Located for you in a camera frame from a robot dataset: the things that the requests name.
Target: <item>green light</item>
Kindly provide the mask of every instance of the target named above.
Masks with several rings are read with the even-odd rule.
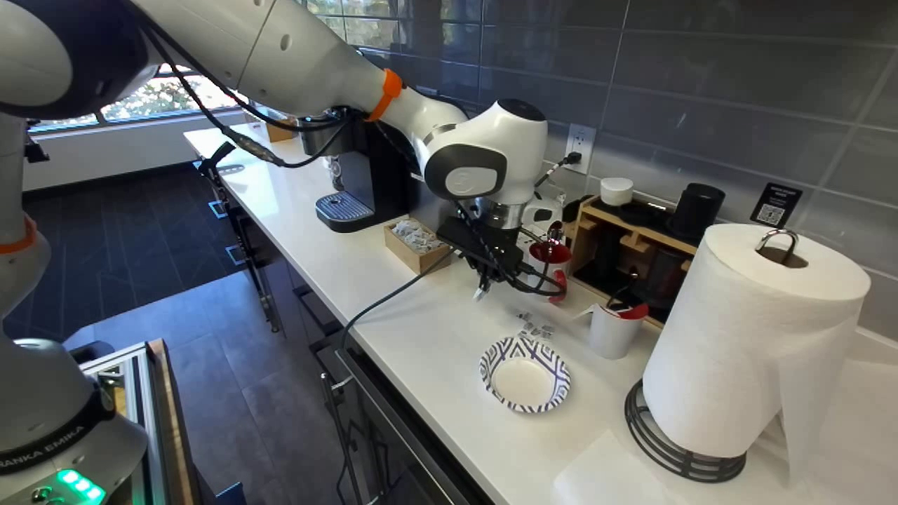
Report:
[[[62,482],[78,482],[78,471],[60,471]]]
[[[57,471],[57,482],[57,492],[66,494],[67,505],[102,505],[108,501],[108,492],[102,485],[90,482],[73,470]]]

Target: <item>white robotic arm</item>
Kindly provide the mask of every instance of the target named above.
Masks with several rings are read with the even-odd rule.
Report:
[[[367,66],[296,0],[0,0],[0,324],[49,261],[19,209],[25,127],[18,118],[73,118],[113,105],[147,83],[163,55],[283,113],[321,115],[341,105],[395,127],[438,198],[492,200],[482,230],[467,230],[467,214],[446,238],[487,265],[481,275],[502,272],[509,282],[498,257],[515,251],[547,144],[547,120],[533,108],[501,101],[470,120]],[[123,460],[142,457],[142,443],[118,421],[102,421],[77,446],[25,454],[55,440],[92,398],[60,346],[10,342],[0,325],[0,502],[73,464],[73,454],[84,457],[95,440],[118,440]],[[90,464],[84,470],[104,485],[118,481]]]

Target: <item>appliance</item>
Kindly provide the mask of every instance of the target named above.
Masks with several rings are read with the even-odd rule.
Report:
[[[317,356],[325,372],[325,404],[346,452],[338,482],[342,502],[492,502],[358,342],[332,346]]]
[[[334,192],[321,198],[316,210],[338,233],[352,233],[408,214],[417,203],[414,147],[384,123],[348,123],[304,136],[306,151],[341,136],[341,149],[328,149]]]
[[[724,192],[692,184],[671,216],[671,237],[699,245],[724,205]]]

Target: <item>floor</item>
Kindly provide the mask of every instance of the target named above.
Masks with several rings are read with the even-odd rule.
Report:
[[[67,346],[90,341],[170,342],[195,460],[214,492],[245,482],[251,505],[341,502],[342,452],[317,365],[296,332],[269,332],[245,272],[87,325]]]
[[[231,230],[209,200],[192,167],[25,195],[55,259],[5,334],[60,342],[87,324],[237,272],[224,257]]]

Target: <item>white container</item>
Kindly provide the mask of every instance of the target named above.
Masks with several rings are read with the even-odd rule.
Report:
[[[634,200],[634,184],[626,177],[605,177],[598,186],[598,198],[609,209],[628,205]]]
[[[595,308],[586,346],[595,348],[605,360],[623,360],[638,342],[641,325],[642,317],[623,320],[617,313]]]

